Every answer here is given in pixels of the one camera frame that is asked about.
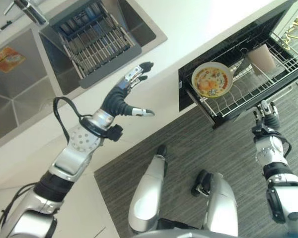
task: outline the gray carpet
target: gray carpet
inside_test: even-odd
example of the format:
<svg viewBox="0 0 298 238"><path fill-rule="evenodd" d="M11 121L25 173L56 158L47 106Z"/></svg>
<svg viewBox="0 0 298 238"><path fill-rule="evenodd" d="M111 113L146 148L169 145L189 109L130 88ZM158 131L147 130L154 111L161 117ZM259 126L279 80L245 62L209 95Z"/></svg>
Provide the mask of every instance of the gray carpet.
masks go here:
<svg viewBox="0 0 298 238"><path fill-rule="evenodd" d="M298 41L291 45L298 51ZM298 80L293 90L276 101L280 132L291 142L288 162L298 175ZM190 188L198 172L220 172L231 185L238 204L239 235L266 237L286 229L270 218L265 198L266 182L255 161L252 114L229 121L216 130L198 108L165 126L123 155L95 172L95 178L121 238L130 237L128 210L133 193L156 148L168 147L161 217L201 227L206 198L193 197Z"/></svg>

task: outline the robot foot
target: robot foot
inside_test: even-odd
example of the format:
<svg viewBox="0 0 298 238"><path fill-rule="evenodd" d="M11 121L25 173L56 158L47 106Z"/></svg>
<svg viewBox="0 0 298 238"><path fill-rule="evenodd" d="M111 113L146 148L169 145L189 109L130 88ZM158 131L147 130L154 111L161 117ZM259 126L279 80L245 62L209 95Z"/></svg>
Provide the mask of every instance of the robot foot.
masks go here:
<svg viewBox="0 0 298 238"><path fill-rule="evenodd" d="M212 176L213 174L207 172L206 170L201 170L191 188L191 194L195 197L200 194L206 197L209 196Z"/></svg>
<svg viewBox="0 0 298 238"><path fill-rule="evenodd" d="M166 145L160 145L156 152L157 155L162 155L163 157L166 157L167 155L167 147Z"/></svg>

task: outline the robot leg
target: robot leg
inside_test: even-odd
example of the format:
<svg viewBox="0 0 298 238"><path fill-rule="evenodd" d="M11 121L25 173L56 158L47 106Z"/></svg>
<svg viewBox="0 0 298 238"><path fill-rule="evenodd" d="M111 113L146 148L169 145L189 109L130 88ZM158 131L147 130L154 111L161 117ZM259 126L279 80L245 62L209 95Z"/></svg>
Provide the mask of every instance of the robot leg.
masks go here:
<svg viewBox="0 0 298 238"><path fill-rule="evenodd" d="M236 200L223 175L202 170L191 193L193 196L203 194L209 198L202 226L204 230L238 236Z"/></svg>
<svg viewBox="0 0 298 238"><path fill-rule="evenodd" d="M157 227L163 178L167 167L165 155L166 146L159 146L131 201L128 222L134 233L155 230Z"/></svg>

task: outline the sticker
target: sticker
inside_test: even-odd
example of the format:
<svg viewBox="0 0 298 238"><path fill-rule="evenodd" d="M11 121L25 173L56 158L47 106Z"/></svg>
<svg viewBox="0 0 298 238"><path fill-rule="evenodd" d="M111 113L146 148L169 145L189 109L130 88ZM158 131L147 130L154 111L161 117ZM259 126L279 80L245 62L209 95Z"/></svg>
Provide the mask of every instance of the sticker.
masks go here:
<svg viewBox="0 0 298 238"><path fill-rule="evenodd" d="M25 61L25 57L10 47L0 51L0 71L8 73Z"/></svg>

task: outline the faucet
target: faucet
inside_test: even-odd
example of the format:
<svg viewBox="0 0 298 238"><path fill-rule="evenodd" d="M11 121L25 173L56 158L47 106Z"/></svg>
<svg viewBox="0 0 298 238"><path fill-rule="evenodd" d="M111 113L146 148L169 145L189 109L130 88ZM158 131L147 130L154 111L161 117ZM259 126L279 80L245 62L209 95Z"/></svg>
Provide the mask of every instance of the faucet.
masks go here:
<svg viewBox="0 0 298 238"><path fill-rule="evenodd" d="M32 5L28 0L12 1L10 5L4 10L3 14L6 15L14 5L17 5L37 25L43 25L45 22L47 22L47 19L40 12L40 10Z"/></svg>

